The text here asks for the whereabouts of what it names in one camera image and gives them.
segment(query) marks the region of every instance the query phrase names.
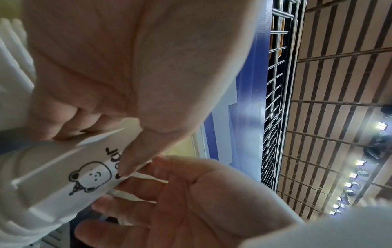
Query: hand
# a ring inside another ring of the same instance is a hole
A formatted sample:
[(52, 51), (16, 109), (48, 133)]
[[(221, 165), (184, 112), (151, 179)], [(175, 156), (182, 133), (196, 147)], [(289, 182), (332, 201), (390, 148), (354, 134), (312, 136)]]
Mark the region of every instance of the hand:
[(36, 139), (140, 119), (123, 152), (134, 168), (203, 122), (249, 52), (260, 0), (25, 0), (37, 82)]
[(133, 226), (88, 220), (76, 236), (96, 248), (236, 247), (250, 237), (267, 234), (302, 220), (261, 183), (210, 159), (156, 157), (141, 173), (117, 189), (142, 200), (104, 196), (93, 209)]

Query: ceiling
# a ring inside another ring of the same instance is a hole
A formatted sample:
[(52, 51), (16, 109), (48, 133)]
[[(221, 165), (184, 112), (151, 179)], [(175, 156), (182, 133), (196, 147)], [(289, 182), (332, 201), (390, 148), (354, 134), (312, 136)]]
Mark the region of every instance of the ceiling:
[[(391, 22), (392, 0), (308, 0), (278, 183), (304, 220), (333, 210), (392, 103)], [(392, 199), (390, 153), (362, 167), (350, 204)]]

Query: white sleeve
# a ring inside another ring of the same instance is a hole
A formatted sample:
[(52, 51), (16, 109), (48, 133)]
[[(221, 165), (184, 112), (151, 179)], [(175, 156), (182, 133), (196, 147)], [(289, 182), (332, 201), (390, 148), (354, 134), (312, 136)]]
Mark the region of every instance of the white sleeve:
[(249, 239), (240, 248), (392, 247), (392, 208), (365, 207)]

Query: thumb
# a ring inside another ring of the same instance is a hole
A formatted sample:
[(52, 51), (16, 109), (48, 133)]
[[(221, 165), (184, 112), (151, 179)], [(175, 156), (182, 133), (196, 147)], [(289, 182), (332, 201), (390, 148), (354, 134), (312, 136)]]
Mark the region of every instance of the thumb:
[(118, 173), (129, 176), (138, 166), (161, 154), (187, 135), (186, 131), (161, 133), (145, 128), (122, 152)]
[(194, 183), (206, 173), (226, 168), (213, 159), (198, 159), (182, 156), (158, 156), (152, 159), (152, 164), (177, 177)]

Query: bear cartoon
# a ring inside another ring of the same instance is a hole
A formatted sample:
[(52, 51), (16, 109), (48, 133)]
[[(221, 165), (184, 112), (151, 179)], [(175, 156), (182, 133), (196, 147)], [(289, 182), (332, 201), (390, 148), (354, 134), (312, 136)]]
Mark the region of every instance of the bear cartoon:
[(97, 161), (87, 163), (69, 175), (68, 179), (76, 183), (69, 195), (80, 190), (91, 193), (107, 183), (111, 177), (111, 171), (104, 163)]

